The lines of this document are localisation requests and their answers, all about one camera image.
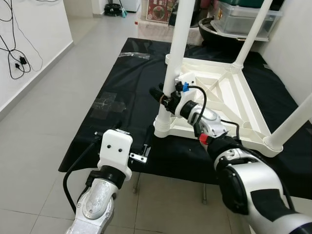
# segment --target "red button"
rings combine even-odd
[[[207,139],[208,139],[208,135],[203,134],[203,133],[200,134],[200,136],[199,136],[199,141],[200,141],[201,143],[203,143],[204,145],[208,145]]]

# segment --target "chair leg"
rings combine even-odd
[[[203,204],[207,204],[207,191],[206,191],[206,184],[203,184]]]
[[[133,190],[132,190],[132,192],[133,192],[134,194],[137,193],[138,182],[139,182],[139,180],[140,180],[140,176],[141,176],[141,173],[138,174],[138,176],[137,176],[137,178],[136,178],[136,181],[135,181],[135,184],[133,185]]]

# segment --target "white pipe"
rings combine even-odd
[[[243,44],[243,47],[242,49],[240,50],[237,58],[236,58],[236,61],[232,64],[233,67],[236,67],[236,68],[243,68],[243,65],[244,65],[244,62],[245,62],[245,59],[254,43],[254,40],[255,38],[257,37],[258,33],[259,33],[259,30],[261,28],[261,25],[263,24],[263,21],[270,9],[270,6],[271,6],[271,3],[272,3],[273,0],[264,0],[261,8],[260,8],[260,11],[257,15],[257,17],[255,18],[255,21],[253,23],[253,26],[247,36],[247,39],[246,41],[244,42]]]
[[[312,94],[272,133],[263,141],[270,149],[281,151],[283,144],[312,117]]]
[[[185,46],[194,11],[195,0],[180,0],[175,21],[175,30],[170,49],[170,59],[164,82],[163,92],[169,96],[175,90],[175,78],[180,75]],[[155,119],[155,136],[166,137],[170,130],[170,112],[160,105]]]

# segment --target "blue connector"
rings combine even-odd
[[[182,89],[182,91],[183,92],[187,92],[187,91],[189,91],[190,89],[189,89],[189,84],[188,83],[184,83],[184,85],[183,85],[183,89]]]

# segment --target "black mat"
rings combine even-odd
[[[196,140],[176,136],[159,139],[153,136],[150,125],[158,113],[159,104],[149,95],[150,87],[164,81],[165,55],[170,51],[166,42],[127,39],[122,52],[140,52],[149,58],[125,56],[115,62],[95,103],[85,117],[77,135],[60,165],[66,172],[74,160],[93,139],[94,132],[104,132],[119,120],[122,129],[133,136],[133,151],[139,151],[149,138],[152,151],[142,167],[129,164],[132,170],[196,182],[216,183],[212,162]],[[185,56],[194,59],[233,62],[238,51],[222,48],[187,46]],[[285,86],[271,70],[266,69],[260,54],[250,52],[243,73],[259,105],[264,119],[274,131],[297,107]],[[312,198],[312,136],[306,123],[285,145],[284,151],[267,161],[285,181],[291,195]],[[98,149],[80,162],[77,169],[94,168]]]

